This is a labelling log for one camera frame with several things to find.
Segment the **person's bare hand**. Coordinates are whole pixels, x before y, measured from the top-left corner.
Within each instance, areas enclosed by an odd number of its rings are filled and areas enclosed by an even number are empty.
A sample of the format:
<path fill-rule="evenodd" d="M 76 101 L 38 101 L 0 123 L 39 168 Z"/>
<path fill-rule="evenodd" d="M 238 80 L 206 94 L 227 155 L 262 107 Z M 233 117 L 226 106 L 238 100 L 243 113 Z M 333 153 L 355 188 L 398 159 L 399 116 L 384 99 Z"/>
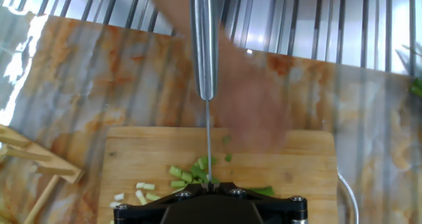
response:
<path fill-rule="evenodd" d="M 264 69 L 221 35 L 216 113 L 241 149 L 276 151 L 286 142 L 289 116 L 279 87 Z"/>

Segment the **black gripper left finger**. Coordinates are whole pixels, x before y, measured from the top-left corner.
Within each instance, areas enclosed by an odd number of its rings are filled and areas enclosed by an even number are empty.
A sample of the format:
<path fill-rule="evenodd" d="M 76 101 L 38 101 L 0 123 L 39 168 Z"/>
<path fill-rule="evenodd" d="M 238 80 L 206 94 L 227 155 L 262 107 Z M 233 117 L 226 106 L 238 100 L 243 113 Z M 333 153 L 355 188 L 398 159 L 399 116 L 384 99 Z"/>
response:
<path fill-rule="evenodd" d="M 115 224 L 200 223 L 207 214 L 200 198 L 209 193 L 209 184 L 188 184 L 182 189 L 149 204 L 119 204 L 113 209 Z"/>

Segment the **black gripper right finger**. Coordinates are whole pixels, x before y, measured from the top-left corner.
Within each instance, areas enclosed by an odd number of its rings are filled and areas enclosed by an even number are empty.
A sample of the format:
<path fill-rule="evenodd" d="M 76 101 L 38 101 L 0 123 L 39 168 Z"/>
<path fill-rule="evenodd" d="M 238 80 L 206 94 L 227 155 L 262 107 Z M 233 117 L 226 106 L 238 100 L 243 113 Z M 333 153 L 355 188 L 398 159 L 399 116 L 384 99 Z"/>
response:
<path fill-rule="evenodd" d="M 308 202 L 303 196 L 275 198 L 271 186 L 241 188 L 232 182 L 212 185 L 218 197 L 216 214 L 228 223 L 307 223 Z"/>

